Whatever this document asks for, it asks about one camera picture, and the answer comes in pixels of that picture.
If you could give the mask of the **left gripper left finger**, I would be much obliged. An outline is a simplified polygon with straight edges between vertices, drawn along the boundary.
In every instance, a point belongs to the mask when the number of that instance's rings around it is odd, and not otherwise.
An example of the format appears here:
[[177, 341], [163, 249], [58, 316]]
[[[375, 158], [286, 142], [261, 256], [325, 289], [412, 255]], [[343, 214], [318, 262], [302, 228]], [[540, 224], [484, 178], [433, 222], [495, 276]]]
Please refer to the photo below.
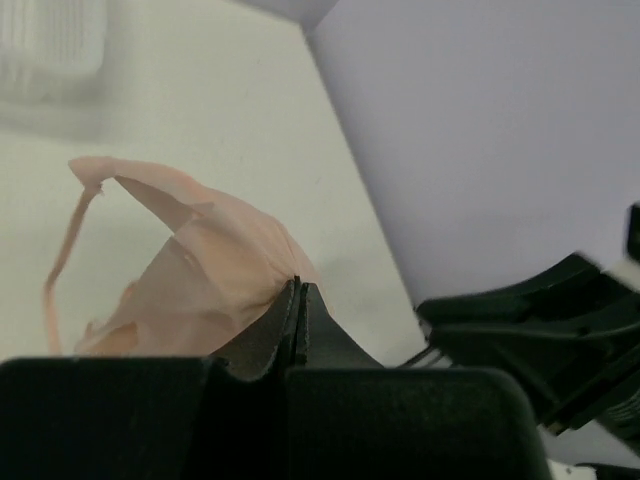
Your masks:
[[285, 283], [268, 310], [210, 358], [216, 366], [238, 380], [259, 380], [277, 364], [282, 350], [288, 352], [297, 330], [300, 309], [300, 278]]

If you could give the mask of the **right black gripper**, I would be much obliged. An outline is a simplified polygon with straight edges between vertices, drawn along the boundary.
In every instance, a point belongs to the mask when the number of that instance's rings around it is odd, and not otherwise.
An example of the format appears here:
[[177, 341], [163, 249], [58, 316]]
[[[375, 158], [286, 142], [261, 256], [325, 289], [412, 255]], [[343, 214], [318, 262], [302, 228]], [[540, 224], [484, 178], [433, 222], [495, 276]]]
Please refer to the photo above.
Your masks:
[[601, 277], [600, 267], [579, 253], [516, 284], [425, 300], [416, 313], [430, 324], [429, 342], [455, 362], [508, 373], [534, 405], [563, 405], [544, 422], [549, 433], [595, 420], [620, 440], [637, 440], [638, 203], [628, 209], [624, 256], [603, 276], [621, 295], [586, 326], [577, 320], [514, 323], [538, 307], [574, 299]]

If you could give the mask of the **peach pink bra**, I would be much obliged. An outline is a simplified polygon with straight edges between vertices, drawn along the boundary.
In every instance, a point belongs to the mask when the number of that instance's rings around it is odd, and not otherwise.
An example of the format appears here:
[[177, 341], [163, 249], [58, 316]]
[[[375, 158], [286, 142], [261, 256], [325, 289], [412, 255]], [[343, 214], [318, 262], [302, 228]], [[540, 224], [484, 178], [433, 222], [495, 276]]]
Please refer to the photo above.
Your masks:
[[92, 200], [115, 180], [171, 231], [115, 311], [88, 324], [76, 344], [82, 356], [203, 356], [254, 324], [285, 284], [320, 275], [273, 216], [175, 168], [108, 156], [70, 160], [83, 186], [61, 249], [43, 287], [49, 350], [62, 352], [54, 288]]

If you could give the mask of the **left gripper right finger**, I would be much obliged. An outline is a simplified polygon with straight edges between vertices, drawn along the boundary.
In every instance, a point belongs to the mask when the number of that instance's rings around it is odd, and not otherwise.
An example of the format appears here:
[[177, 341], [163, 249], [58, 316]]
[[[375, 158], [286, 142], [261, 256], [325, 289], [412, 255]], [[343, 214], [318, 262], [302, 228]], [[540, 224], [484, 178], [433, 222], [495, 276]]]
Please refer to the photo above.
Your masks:
[[295, 364], [329, 370], [382, 367], [332, 318], [318, 286], [311, 283], [301, 286]]

